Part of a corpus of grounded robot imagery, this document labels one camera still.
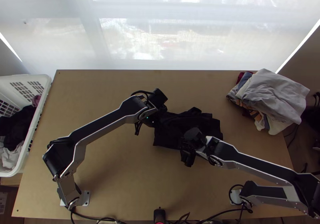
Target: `pink fabric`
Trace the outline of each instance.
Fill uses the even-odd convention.
[[[41,99],[41,95],[36,95],[32,99],[32,106],[37,107]]]

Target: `sheer curtain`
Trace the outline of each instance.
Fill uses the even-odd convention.
[[[31,73],[56,69],[276,71],[320,0],[0,0],[0,32]]]

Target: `red object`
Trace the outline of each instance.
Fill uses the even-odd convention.
[[[246,72],[241,72],[241,73],[239,73],[238,80],[237,80],[237,83],[236,83],[236,84],[238,84],[238,83],[240,82],[240,80],[242,79],[243,75],[244,75]]]

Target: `stack of clothes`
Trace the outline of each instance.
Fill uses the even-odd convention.
[[[254,118],[259,131],[267,129],[276,135],[293,123],[301,123],[309,91],[300,83],[262,69],[255,74],[240,73],[227,98]]]

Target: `black garment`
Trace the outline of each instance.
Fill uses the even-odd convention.
[[[0,136],[5,136],[4,147],[14,151],[26,138],[35,111],[36,108],[30,105],[11,117],[0,117]]]
[[[185,132],[193,127],[199,128],[205,136],[223,139],[220,120],[212,118],[211,113],[202,113],[193,107],[180,114],[160,113],[155,123],[153,145],[181,150]]]

